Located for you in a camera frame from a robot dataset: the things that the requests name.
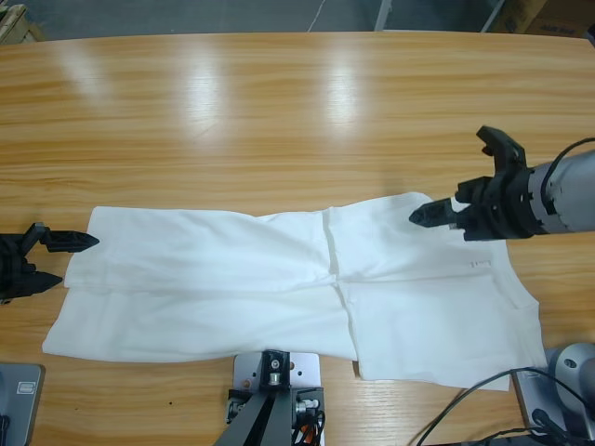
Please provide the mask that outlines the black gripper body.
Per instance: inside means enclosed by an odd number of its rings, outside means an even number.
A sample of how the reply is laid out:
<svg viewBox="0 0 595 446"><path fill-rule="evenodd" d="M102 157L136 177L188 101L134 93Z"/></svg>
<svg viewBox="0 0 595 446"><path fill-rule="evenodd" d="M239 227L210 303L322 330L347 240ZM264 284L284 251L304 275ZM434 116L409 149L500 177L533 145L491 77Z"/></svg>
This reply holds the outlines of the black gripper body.
<svg viewBox="0 0 595 446"><path fill-rule="evenodd" d="M23 234L1 235L1 304L25 295L25 277L36 270L26 256L46 232L43 223L33 223Z"/></svg>
<svg viewBox="0 0 595 446"><path fill-rule="evenodd" d="M467 204L457 212L456 226L467 242L527 239L546 232L532 209L535 193L529 189L533 168L499 170L492 177L492 200Z"/></svg>

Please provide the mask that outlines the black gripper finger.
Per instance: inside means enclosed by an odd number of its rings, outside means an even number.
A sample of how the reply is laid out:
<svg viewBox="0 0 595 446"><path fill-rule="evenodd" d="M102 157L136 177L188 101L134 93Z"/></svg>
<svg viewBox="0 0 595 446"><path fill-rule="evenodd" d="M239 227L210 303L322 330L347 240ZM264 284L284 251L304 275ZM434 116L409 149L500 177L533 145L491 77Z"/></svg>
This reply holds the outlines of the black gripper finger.
<svg viewBox="0 0 595 446"><path fill-rule="evenodd" d="M62 282L60 276L34 271L25 277L25 295L41 294Z"/></svg>
<svg viewBox="0 0 595 446"><path fill-rule="evenodd" d="M491 202L492 177L476 177L457 185L456 200L459 203L487 205Z"/></svg>
<svg viewBox="0 0 595 446"><path fill-rule="evenodd" d="M99 239L85 232L73 230L48 230L44 246L50 253L80 253L99 244Z"/></svg>
<svg viewBox="0 0 595 446"><path fill-rule="evenodd" d="M457 213L450 198L424 203L409 216L409 221L423 228L456 226Z"/></svg>

